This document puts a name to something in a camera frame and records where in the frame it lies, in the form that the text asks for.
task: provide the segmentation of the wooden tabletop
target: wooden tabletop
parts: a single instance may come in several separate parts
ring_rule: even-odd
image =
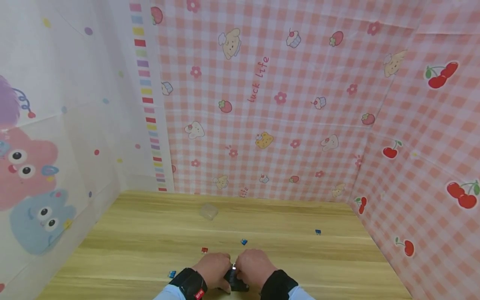
[[[219,210],[213,221],[199,215],[205,203]],[[317,300],[411,299],[346,204],[149,192],[120,195],[38,299],[151,300],[202,247],[228,252],[232,262],[244,249],[262,249]],[[204,297],[259,298],[216,290]]]

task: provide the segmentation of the blue cartoon character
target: blue cartoon character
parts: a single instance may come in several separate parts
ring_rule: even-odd
[[[65,206],[68,192],[54,190],[26,198],[12,209],[10,226],[20,245],[30,254],[50,251],[75,218],[75,207]]]

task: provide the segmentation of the pink gingham wallpaper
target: pink gingham wallpaper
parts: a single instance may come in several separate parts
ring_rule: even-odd
[[[415,299],[478,299],[477,1],[151,4],[177,192],[347,202]]]

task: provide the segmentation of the small square piece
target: small square piece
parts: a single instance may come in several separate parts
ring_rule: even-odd
[[[218,214],[218,209],[208,203],[205,203],[200,209],[200,215],[208,220],[213,220],[213,218]]]

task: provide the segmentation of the person's right hand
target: person's right hand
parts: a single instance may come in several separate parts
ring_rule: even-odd
[[[235,262],[237,278],[253,288],[262,289],[272,273],[278,270],[259,249],[248,249]]]

